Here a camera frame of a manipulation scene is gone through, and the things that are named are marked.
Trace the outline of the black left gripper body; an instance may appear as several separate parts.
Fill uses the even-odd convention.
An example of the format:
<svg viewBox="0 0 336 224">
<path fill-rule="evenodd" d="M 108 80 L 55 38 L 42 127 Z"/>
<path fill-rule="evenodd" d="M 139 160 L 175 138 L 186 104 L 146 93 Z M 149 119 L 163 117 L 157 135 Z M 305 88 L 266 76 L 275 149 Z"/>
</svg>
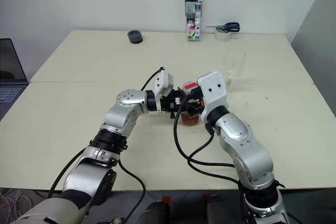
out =
<svg viewBox="0 0 336 224">
<path fill-rule="evenodd" d="M 167 96 L 160 99 L 161 111 L 169 113 L 171 119 L 175 119 L 175 113 L 172 111 L 172 103 L 179 101 L 180 97 L 176 94 L 176 90 L 172 90 Z"/>
</svg>

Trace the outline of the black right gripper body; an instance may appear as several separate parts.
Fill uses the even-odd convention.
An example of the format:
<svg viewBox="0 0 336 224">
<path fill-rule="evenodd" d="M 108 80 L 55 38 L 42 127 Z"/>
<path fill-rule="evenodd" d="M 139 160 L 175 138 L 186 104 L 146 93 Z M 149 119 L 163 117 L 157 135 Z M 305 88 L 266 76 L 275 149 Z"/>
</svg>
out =
<svg viewBox="0 0 336 224">
<path fill-rule="evenodd" d="M 190 117 L 200 115 L 204 110 L 203 93 L 200 87 L 191 91 L 188 95 L 188 114 Z"/>
</svg>

